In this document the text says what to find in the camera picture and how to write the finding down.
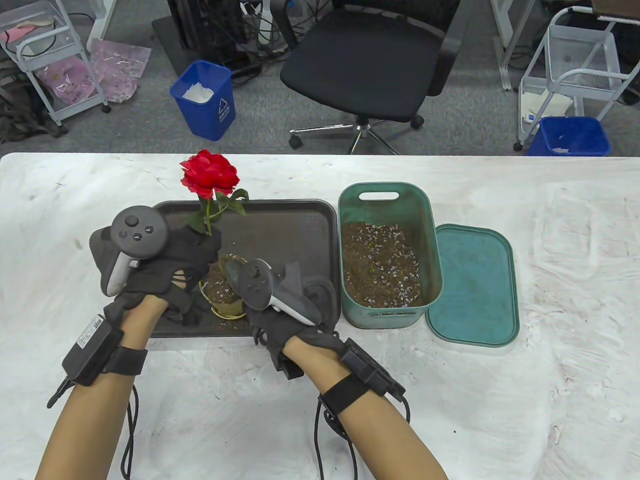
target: chair backrest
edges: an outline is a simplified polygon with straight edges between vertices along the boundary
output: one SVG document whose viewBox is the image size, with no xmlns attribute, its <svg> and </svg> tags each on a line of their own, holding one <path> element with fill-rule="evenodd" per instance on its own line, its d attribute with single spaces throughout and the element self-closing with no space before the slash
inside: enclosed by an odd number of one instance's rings
<svg viewBox="0 0 640 480">
<path fill-rule="evenodd" d="M 404 15 L 446 32 L 460 0 L 332 0 L 334 8 L 362 6 Z"/>
</svg>

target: black chair seat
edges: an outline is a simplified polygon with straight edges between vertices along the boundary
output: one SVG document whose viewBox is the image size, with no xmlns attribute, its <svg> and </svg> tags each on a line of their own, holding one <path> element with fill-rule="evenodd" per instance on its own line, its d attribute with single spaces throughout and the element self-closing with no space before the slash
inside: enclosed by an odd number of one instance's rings
<svg viewBox="0 0 640 480">
<path fill-rule="evenodd" d="M 409 122 L 427 95 L 441 44 L 404 20 L 335 10 L 293 50 L 280 79 L 332 108 Z"/>
</svg>

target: red rose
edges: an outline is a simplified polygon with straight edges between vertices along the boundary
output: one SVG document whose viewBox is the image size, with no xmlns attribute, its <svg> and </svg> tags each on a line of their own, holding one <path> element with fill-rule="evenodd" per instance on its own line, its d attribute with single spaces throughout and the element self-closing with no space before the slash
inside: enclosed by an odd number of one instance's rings
<svg viewBox="0 0 640 480">
<path fill-rule="evenodd" d="M 180 164 L 182 185 L 203 198 L 212 198 L 214 190 L 231 195 L 240 179 L 235 166 L 220 154 L 202 150 Z"/>
</svg>

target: blue trash bin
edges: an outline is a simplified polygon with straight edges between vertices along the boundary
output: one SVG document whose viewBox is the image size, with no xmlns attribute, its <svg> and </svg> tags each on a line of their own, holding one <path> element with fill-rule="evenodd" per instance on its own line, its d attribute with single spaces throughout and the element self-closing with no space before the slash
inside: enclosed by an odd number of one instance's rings
<svg viewBox="0 0 640 480">
<path fill-rule="evenodd" d="M 549 116 L 540 121 L 529 157 L 606 157 L 611 155 L 607 134 L 595 118 Z"/>
<path fill-rule="evenodd" d="M 213 96 L 205 103 L 182 98 L 192 85 L 200 84 L 213 90 Z M 236 119 L 231 70 L 208 61 L 198 60 L 178 78 L 170 90 L 189 130 L 207 140 L 218 141 Z"/>
</svg>

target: black wrist device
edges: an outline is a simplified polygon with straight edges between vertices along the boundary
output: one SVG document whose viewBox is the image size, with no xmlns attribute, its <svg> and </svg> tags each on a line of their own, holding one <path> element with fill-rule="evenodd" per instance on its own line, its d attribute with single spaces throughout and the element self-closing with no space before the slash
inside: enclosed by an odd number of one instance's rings
<svg viewBox="0 0 640 480">
<path fill-rule="evenodd" d="M 360 345 L 352 339 L 347 339 L 344 343 L 344 350 L 342 350 L 339 355 L 340 361 L 351 371 L 351 374 L 340 380 L 323 395 L 318 397 L 318 406 L 316 410 L 314 447 L 316 448 L 321 480 L 324 479 L 324 471 L 322 459 L 320 458 L 320 448 L 318 445 L 318 422 L 322 407 L 324 407 L 324 419 L 326 423 L 334 432 L 345 439 L 349 445 L 355 479 L 358 478 L 358 466 L 355 450 L 349 435 L 347 435 L 344 427 L 338 419 L 338 415 L 340 415 L 349 405 L 353 404 L 369 390 L 372 390 L 381 397 L 386 394 L 390 394 L 393 398 L 402 402 L 406 409 L 406 421 L 410 422 L 411 420 L 409 404 L 404 398 L 404 392 L 406 391 L 404 387 L 394 380 L 389 372 L 387 372 L 382 365 L 376 362 L 371 355 L 364 351 Z"/>
<path fill-rule="evenodd" d="M 104 315 L 99 314 L 89 322 L 62 360 L 67 377 L 47 403 L 47 408 L 51 408 L 72 385 L 93 385 L 101 373 L 140 374 L 147 350 L 134 350 L 120 345 L 124 336 L 120 325 L 126 306 L 126 300 L 116 299 L 104 307 Z"/>
<path fill-rule="evenodd" d="M 381 397 L 388 393 L 399 402 L 404 401 L 405 388 L 360 345 L 347 339 L 344 347 L 340 361 L 352 373 L 318 397 L 331 417 L 337 419 L 340 413 L 368 390 Z"/>
</svg>

